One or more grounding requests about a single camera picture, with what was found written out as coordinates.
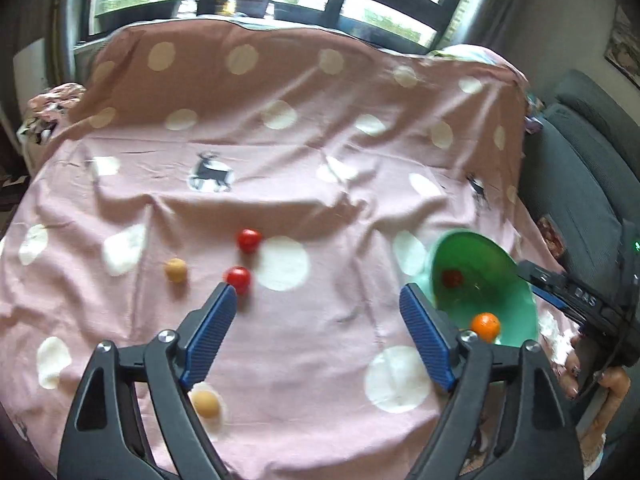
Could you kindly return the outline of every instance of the blue gripper pad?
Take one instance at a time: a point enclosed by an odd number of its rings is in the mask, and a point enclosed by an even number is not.
[[[180,384],[186,390],[190,390],[194,384],[202,382],[207,377],[220,344],[236,316],[236,290],[230,285],[222,285],[218,286],[202,307],[208,308],[209,311],[185,348],[184,371],[180,377]]]
[[[450,392],[458,378],[454,367],[460,362],[456,329],[439,316],[415,283],[400,291],[400,314],[429,377]]]

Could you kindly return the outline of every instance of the pink floral cloth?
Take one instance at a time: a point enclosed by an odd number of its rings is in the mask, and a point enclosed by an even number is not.
[[[243,264],[252,290],[198,386],[222,403],[205,428],[228,468],[251,480],[404,478],[445,402],[398,309],[431,244],[470,228],[559,268],[516,192],[524,83],[506,66],[400,56],[314,28],[121,31],[4,240],[2,405],[55,471],[95,345],[176,327]],[[243,228],[264,235],[253,258],[236,247]],[[173,257],[188,264],[186,286],[164,276]]]

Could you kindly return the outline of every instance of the gray couch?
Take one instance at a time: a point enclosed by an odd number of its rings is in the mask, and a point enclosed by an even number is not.
[[[622,219],[640,226],[640,127],[576,70],[557,86],[543,124],[525,139],[520,199],[535,221],[546,213],[558,225],[567,246],[564,268],[613,297]],[[609,444],[640,408],[640,365],[628,373],[631,392],[607,431]]]

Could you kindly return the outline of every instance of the cherry tomato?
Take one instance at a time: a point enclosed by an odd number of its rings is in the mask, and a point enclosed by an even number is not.
[[[472,319],[469,328],[477,333],[480,339],[493,343],[500,334],[500,321],[494,314],[483,312]]]
[[[255,253],[261,241],[262,235],[253,229],[243,229],[238,233],[238,247],[243,253]]]
[[[465,277],[458,269],[445,269],[440,278],[446,288],[458,288],[465,283]]]
[[[225,272],[223,279],[231,285],[238,294],[244,294],[251,284],[251,273],[244,267],[231,267]]]

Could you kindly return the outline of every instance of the hand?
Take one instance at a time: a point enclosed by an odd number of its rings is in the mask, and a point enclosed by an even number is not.
[[[575,348],[578,341],[580,341],[580,336],[572,338],[571,345]],[[578,394],[577,377],[580,373],[580,360],[575,352],[569,354],[564,367],[564,371],[558,372],[558,379],[567,397],[573,399]],[[609,395],[590,428],[580,441],[582,456],[583,458],[590,458],[588,462],[597,457],[602,444],[602,435],[607,430],[607,426],[628,393],[631,380],[621,367],[612,367],[603,373],[599,384],[609,389]]]

